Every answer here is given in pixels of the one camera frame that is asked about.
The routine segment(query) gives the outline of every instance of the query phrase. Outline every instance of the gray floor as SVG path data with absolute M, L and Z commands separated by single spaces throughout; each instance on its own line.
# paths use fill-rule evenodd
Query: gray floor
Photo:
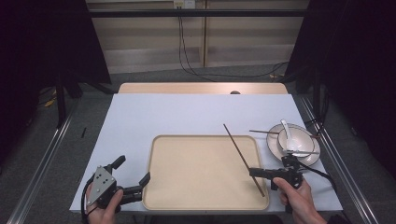
M 273 69 L 272 65 L 235 66 L 195 69 L 198 74 L 223 74 L 241 77 L 210 76 L 214 81 L 243 81 L 243 82 L 272 82 L 264 75 Z M 282 74 L 285 67 L 276 71 Z M 170 82 L 170 81 L 208 81 L 182 70 L 159 71 L 149 73 L 112 75 L 113 84 L 107 85 L 117 90 L 123 82 Z M 105 95 L 98 90 L 81 84 L 84 94 L 80 99 L 70 99 L 66 96 L 69 112 L 74 111 L 64 139 L 53 154 L 49 169 L 37 187 L 32 197 L 32 203 L 27 204 L 29 209 L 25 216 L 19 217 L 20 223 L 78 223 L 79 214 L 69 212 L 85 166 L 91 156 L 96 139 L 102 127 L 106 112 L 110 106 L 112 96 Z M 310 120 L 302 103 L 303 97 L 311 94 L 298 95 L 294 90 L 294 83 L 287 84 L 288 91 L 293 93 L 295 102 L 300 109 L 303 120 Z M 41 96 L 40 101 L 50 98 L 51 91 Z M 56 104 L 50 107 L 39 105 L 35 118 L 14 147 L 0 175 L 0 223 L 7 223 L 12 212 L 29 182 L 35 174 L 41 159 L 51 143 L 56 132 L 57 108 Z M 396 214 L 393 208 L 396 205 L 395 180 L 372 157 L 365 142 L 350 131 L 348 120 L 343 116 L 337 105 L 332 101 L 325 125 L 336 149 L 342 156 L 348 171 L 354 177 L 362 194 L 373 209 L 378 223 L 394 223 Z M 333 175 L 338 187 L 338 196 L 345 209 L 346 215 L 353 223 L 364 223 L 356 202 L 349 196 L 344 181 L 332 166 L 327 153 L 322 153 L 321 159 L 326 170 Z M 321 213 L 329 217 L 331 213 Z M 289 215 L 280 215 L 285 223 L 292 223 Z M 118 214 L 119 223 L 133 223 L 132 215 Z

